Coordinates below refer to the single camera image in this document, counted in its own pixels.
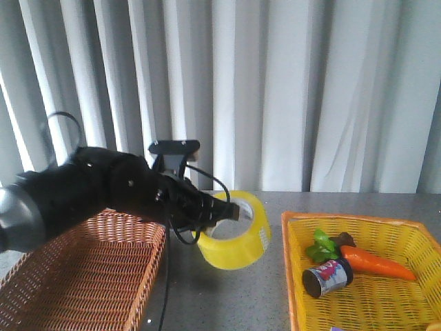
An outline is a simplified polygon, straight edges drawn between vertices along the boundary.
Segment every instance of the black wire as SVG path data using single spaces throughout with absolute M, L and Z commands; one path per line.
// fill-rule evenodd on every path
M 225 191 L 225 194 L 227 195 L 227 205 L 225 206 L 225 208 L 220 216 L 222 218 L 225 215 L 225 213 L 227 212 L 228 205 L 231 202 L 231 197 L 229 195 L 229 190 L 228 190 L 227 186 L 225 186 L 225 184 L 222 183 L 215 176 L 205 172 L 204 170 L 201 170 L 201 169 L 194 167 L 192 165 L 189 165 L 189 164 L 187 164 L 186 166 L 188 168 L 193 169 L 193 170 L 201 173 L 202 175 L 212 179 L 213 181 L 217 182 L 217 184 L 219 184 L 222 187 L 222 189 Z M 171 216 L 170 210 L 167 206 L 165 206 L 165 218 L 167 219 L 167 221 L 165 222 L 165 245 L 166 245 L 166 250 L 167 250 L 166 255 L 165 255 L 165 259 L 166 259 L 166 261 L 165 261 L 166 262 L 166 264 L 165 264 L 165 289 L 164 289 L 164 304 L 163 304 L 163 309 L 161 312 L 161 317 L 159 319 L 158 331 L 161 331 L 163 328 L 165 311 L 167 309 L 168 294 L 170 291 L 170 265 L 171 265 L 170 226 L 172 226 L 173 231 L 174 231 L 175 235 L 178 237 L 179 241 L 181 243 L 184 243 L 185 245 L 194 245 L 195 243 L 197 243 L 200 236 L 201 236 L 201 230 L 202 230 L 201 228 L 198 228 L 196 230 L 196 235 L 195 235 L 194 239 L 192 241 L 186 241 L 181 236 L 180 231 L 178 229 L 176 229 L 176 226 L 172 222 L 172 216 Z
M 161 317 L 159 319 L 159 326 L 158 331 L 161 331 L 163 329 L 163 323 L 164 323 L 164 317 L 165 317 L 165 311 L 167 309 L 167 302 L 168 302 L 168 293 L 170 291 L 170 218 L 168 218 L 168 221 L 165 222 L 165 245 L 166 245 L 166 255 L 165 255 L 165 289 L 164 289 L 164 304 L 163 309 L 161 312 Z
M 207 178 L 210 178 L 211 180 L 217 182 L 217 184 L 219 184 L 222 187 L 222 189 L 225 192 L 225 195 L 227 196 L 227 204 L 225 205 L 225 208 L 223 209 L 222 214 L 220 214 L 220 217 L 219 217 L 220 219 L 222 219 L 227 214 L 227 210 L 228 210 L 229 204 L 231 202 L 231 197 L 229 195 L 229 190 L 228 190 L 227 186 L 224 183 L 222 183 L 222 181 L 217 179 L 215 176 L 213 176 L 212 174 L 209 174 L 208 172 L 205 172 L 202 169 L 194 167 L 194 166 L 192 166 L 190 164 L 186 164 L 185 166 L 187 168 L 190 168 L 190 169 L 193 169 L 194 171 L 199 172 L 200 174 L 206 176 Z
M 64 116 L 67 117 L 68 119 L 71 119 L 75 123 L 76 129 L 78 130 L 78 137 L 76 138 L 76 144 L 75 144 L 75 150 L 76 150 L 78 147 L 80 147 L 81 138 L 83 137 L 83 130 L 81 129 L 80 123 L 78 122 L 78 120 L 75 118 L 74 115 L 68 112 L 53 112 L 51 115 L 48 116 L 48 123 L 46 124 L 47 125 L 46 128 L 49 127 L 49 119 L 54 116 Z
M 50 114 L 48 116 L 48 120 L 45 122 L 45 126 L 44 126 L 44 134 L 46 135 L 46 137 L 49 138 L 49 141 L 51 141 L 51 138 L 50 138 L 50 135 L 49 135 L 49 119 L 51 117 L 54 117 L 54 116 L 64 116 L 64 117 L 67 117 L 68 119 L 71 119 L 75 123 L 76 128 L 78 130 L 78 137 L 76 138 L 76 143 L 75 143 L 74 151 L 77 150 L 78 147 L 80 147 L 80 145 L 81 145 L 81 138 L 83 137 L 83 130 L 81 129 L 81 125 L 77 121 L 75 116 L 70 114 L 70 113 L 68 113 L 68 112 L 53 112 L 52 114 Z M 52 149 L 52 156 L 50 158 L 49 166 L 48 167 L 49 168 L 53 168 L 56 165 L 57 165 L 57 159 L 55 157 L 55 151 Z

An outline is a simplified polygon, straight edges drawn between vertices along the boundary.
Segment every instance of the robotic arm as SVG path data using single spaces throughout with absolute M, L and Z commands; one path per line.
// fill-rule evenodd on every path
M 239 207 L 197 190 L 184 170 L 198 141 L 156 141 L 149 168 L 143 157 L 78 148 L 61 166 L 26 172 L 0 188 L 0 252 L 27 252 L 109 207 L 168 222 L 175 231 L 203 230 L 238 219 Z

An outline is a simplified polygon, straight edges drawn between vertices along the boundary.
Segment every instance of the table surface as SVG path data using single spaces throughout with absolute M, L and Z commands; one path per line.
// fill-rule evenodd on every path
M 235 271 L 213 268 L 196 246 L 172 234 L 170 296 L 163 326 L 169 330 L 289 330 L 280 214 L 326 212 L 410 219 L 441 242 L 441 194 L 253 192 L 264 204 L 272 241 L 265 255 Z M 20 256 L 0 254 L 0 277 Z M 165 286 L 164 263 L 154 284 L 142 330 L 157 330 Z

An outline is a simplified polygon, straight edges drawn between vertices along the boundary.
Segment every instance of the white curtain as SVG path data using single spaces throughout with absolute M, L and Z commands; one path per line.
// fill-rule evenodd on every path
M 64 111 L 150 164 L 198 139 L 231 189 L 441 193 L 440 32 L 441 1 L 0 1 L 1 185 L 72 152 Z

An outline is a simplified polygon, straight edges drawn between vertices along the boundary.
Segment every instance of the tape roll hole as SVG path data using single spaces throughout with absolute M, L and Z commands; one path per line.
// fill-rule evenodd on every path
M 244 199 L 231 199 L 240 208 L 239 220 L 223 219 L 213 228 L 207 228 L 205 234 L 211 238 L 226 240 L 233 239 L 246 232 L 254 220 L 254 211 Z

